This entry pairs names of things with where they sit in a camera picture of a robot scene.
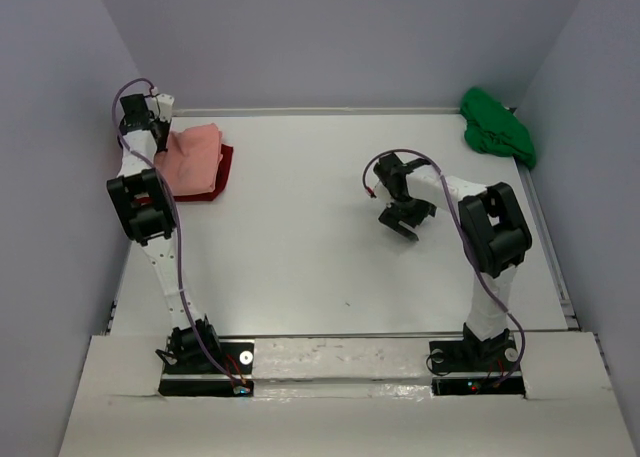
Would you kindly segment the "folded red t-shirt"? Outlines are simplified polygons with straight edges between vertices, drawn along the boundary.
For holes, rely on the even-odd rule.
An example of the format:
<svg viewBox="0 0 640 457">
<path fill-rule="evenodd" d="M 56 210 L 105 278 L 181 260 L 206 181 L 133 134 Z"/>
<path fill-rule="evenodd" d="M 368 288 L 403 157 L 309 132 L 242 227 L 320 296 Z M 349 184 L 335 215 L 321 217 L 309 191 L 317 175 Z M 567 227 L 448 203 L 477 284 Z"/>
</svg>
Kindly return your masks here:
<svg viewBox="0 0 640 457">
<path fill-rule="evenodd" d="M 226 188 L 233 148 L 220 139 L 199 142 L 186 150 L 174 145 L 155 156 L 176 202 L 210 202 Z"/>
</svg>

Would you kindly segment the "pink t-shirt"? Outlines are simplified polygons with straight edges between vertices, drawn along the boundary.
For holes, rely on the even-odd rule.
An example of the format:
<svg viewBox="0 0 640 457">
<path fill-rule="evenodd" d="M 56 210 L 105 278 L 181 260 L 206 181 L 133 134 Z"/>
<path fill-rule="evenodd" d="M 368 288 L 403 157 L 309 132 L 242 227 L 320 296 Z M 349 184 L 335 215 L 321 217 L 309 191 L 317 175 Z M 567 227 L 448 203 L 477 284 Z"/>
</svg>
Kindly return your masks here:
<svg viewBox="0 0 640 457">
<path fill-rule="evenodd" d="M 206 124 L 170 131 L 166 150 L 153 162 L 175 197 L 190 197 L 214 191 L 221 160 L 221 131 Z"/>
</svg>

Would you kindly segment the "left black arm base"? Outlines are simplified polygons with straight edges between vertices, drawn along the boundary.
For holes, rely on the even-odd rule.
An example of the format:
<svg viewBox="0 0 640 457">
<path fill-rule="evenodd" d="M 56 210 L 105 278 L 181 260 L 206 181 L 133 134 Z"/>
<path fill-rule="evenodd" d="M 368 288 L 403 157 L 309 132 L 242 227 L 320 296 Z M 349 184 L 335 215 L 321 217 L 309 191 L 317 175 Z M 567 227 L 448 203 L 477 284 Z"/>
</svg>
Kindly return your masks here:
<svg viewBox="0 0 640 457">
<path fill-rule="evenodd" d="M 253 340 L 223 339 L 214 366 L 195 345 L 195 354 L 178 361 L 175 353 L 157 349 L 162 361 L 158 391 L 165 397 L 244 398 L 254 394 Z"/>
</svg>

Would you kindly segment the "white foam strip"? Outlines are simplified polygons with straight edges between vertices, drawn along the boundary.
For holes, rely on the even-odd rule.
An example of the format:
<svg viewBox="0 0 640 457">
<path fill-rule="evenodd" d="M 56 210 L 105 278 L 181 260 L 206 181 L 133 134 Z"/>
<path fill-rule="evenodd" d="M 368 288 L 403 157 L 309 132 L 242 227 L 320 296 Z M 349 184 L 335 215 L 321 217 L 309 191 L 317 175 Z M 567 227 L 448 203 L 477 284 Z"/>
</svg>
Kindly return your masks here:
<svg viewBox="0 0 640 457">
<path fill-rule="evenodd" d="M 424 338 L 261 338 L 255 342 L 258 380 L 426 380 Z"/>
</svg>

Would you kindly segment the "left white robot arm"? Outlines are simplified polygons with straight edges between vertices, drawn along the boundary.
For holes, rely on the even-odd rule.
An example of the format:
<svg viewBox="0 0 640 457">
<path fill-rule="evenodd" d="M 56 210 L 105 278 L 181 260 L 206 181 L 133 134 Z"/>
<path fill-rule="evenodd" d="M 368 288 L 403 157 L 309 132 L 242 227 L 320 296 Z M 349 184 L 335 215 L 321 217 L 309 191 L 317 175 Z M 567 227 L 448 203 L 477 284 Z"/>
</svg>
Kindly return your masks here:
<svg viewBox="0 0 640 457">
<path fill-rule="evenodd" d="M 126 236 L 146 255 L 159 282 L 171 322 L 164 350 L 156 354 L 173 374 L 223 374 L 223 352 L 207 316 L 186 290 L 179 219 L 168 184 L 152 162 L 166 148 L 173 98 L 165 94 L 120 93 L 112 105 L 121 167 L 106 183 Z"/>
</svg>

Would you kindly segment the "back aluminium rail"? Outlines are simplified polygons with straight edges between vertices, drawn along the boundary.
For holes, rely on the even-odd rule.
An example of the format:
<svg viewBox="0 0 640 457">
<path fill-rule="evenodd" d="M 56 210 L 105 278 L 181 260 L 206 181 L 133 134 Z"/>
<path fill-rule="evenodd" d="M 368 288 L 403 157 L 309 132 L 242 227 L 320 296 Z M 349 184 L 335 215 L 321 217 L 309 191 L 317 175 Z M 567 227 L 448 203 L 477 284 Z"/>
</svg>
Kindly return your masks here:
<svg viewBox="0 0 640 457">
<path fill-rule="evenodd" d="M 457 107 L 269 107 L 178 109 L 176 117 L 266 117 L 346 115 L 458 115 Z"/>
</svg>

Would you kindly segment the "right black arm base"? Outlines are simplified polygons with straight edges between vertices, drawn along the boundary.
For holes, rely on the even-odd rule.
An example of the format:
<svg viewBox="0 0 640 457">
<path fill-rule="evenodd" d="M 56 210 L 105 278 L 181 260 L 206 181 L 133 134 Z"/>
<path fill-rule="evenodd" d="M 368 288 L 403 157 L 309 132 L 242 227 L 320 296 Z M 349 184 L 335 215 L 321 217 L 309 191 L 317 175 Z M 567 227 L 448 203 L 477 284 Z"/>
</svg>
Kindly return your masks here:
<svg viewBox="0 0 640 457">
<path fill-rule="evenodd" d="M 430 343 L 425 365 L 432 375 L 431 392 L 434 396 L 525 396 L 522 373 L 520 367 L 515 366 L 519 352 L 512 339 L 505 348 L 480 362 L 473 362 L 462 350 L 462 341 Z"/>
</svg>

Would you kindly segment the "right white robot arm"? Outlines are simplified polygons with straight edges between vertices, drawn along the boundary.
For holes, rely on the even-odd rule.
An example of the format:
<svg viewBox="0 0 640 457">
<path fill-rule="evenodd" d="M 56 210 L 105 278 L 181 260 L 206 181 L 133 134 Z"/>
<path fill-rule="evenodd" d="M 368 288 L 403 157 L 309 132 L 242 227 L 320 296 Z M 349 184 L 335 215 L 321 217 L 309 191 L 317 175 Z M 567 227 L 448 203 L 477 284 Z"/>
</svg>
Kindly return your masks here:
<svg viewBox="0 0 640 457">
<path fill-rule="evenodd" d="M 415 228 L 438 211 L 447 212 L 474 273 L 471 308 L 459 340 L 435 341 L 427 362 L 438 377 L 519 367 L 523 350 L 508 328 L 517 320 L 509 297 L 518 267 L 532 246 L 532 236 L 512 187 L 485 185 L 447 176 L 426 156 L 410 161 L 400 150 L 375 157 L 364 172 L 378 182 L 366 190 L 384 201 L 378 220 L 405 239 L 418 239 Z"/>
</svg>

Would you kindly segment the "green t-shirt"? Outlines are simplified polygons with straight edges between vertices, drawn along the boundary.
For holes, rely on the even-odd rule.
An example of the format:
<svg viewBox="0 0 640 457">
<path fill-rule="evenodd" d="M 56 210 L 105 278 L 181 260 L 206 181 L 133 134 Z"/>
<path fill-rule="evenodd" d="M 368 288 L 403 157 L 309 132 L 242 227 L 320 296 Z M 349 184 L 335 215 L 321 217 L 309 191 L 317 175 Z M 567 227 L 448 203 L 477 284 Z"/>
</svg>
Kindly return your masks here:
<svg viewBox="0 0 640 457">
<path fill-rule="evenodd" d="M 466 120 L 464 140 L 475 152 L 512 157 L 529 170 L 537 164 L 529 130 L 517 117 L 483 89 L 473 87 L 461 99 Z"/>
</svg>

